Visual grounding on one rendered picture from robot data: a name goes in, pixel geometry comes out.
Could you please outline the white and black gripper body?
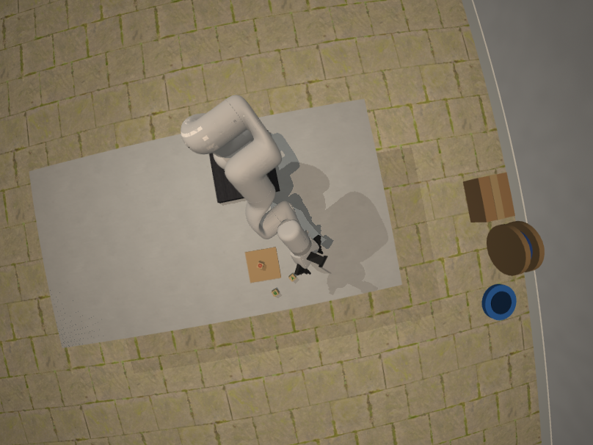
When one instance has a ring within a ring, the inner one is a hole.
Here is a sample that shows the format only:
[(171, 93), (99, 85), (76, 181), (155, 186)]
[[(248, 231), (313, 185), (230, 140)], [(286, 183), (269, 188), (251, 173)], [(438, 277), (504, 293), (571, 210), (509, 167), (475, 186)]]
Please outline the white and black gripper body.
[[(311, 240), (311, 248), (310, 248), (310, 250), (309, 250), (309, 251), (310, 251), (310, 252), (313, 252), (313, 253), (317, 253), (317, 252), (318, 252), (318, 250), (319, 250), (319, 245), (318, 245), (318, 244), (317, 244), (317, 242), (316, 242), (314, 239), (312, 239), (311, 237), (309, 237), (309, 239)], [(308, 252), (309, 252), (309, 251), (308, 251)], [(308, 261), (308, 260), (306, 259), (306, 258), (309, 256), (310, 252), (309, 252), (308, 254), (306, 253), (307, 255), (306, 255), (306, 254), (304, 254), (303, 256), (296, 256), (296, 255), (294, 255), (292, 252), (290, 252), (290, 254), (291, 254), (291, 257), (292, 257), (292, 259), (294, 260), (295, 264), (300, 264), (300, 265), (301, 265), (301, 267), (303, 267), (303, 268), (307, 269), (307, 268), (309, 267), (310, 263), (312, 262), (312, 261)]]

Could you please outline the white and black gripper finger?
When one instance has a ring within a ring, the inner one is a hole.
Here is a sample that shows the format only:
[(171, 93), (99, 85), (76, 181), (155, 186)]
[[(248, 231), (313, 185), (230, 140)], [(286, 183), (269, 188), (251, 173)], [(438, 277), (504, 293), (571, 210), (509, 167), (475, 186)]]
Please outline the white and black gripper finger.
[(311, 274), (311, 272), (308, 269), (304, 269), (303, 267), (301, 267), (300, 264), (297, 264), (296, 270), (295, 270), (295, 273), (294, 274), (295, 275), (301, 275), (303, 273), (305, 273), (306, 275), (309, 274), (309, 273)]
[(322, 250), (321, 250), (321, 236), (317, 235), (314, 240), (317, 242), (317, 244), (319, 245), (319, 250), (318, 253), (323, 254)]

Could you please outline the brown flat mat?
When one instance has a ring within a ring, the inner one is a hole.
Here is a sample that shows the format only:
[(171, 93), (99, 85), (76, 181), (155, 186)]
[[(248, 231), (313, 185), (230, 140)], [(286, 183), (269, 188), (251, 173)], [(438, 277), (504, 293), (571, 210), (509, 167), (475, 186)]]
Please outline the brown flat mat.
[[(281, 278), (276, 247), (245, 252), (250, 283)], [(263, 269), (258, 269), (258, 262), (263, 262)]]

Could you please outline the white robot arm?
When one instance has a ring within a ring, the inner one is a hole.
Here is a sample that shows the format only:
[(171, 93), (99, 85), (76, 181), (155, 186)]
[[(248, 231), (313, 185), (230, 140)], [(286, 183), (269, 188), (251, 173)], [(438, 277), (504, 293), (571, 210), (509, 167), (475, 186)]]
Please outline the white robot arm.
[(281, 201), (267, 212), (276, 190), (266, 174), (281, 163), (282, 156), (243, 97), (232, 95), (207, 113), (189, 116), (181, 125), (181, 137), (195, 153), (215, 154), (215, 162), (247, 201), (247, 222), (260, 237), (271, 239), (277, 234), (296, 256), (310, 250), (309, 231), (303, 230), (291, 203)]

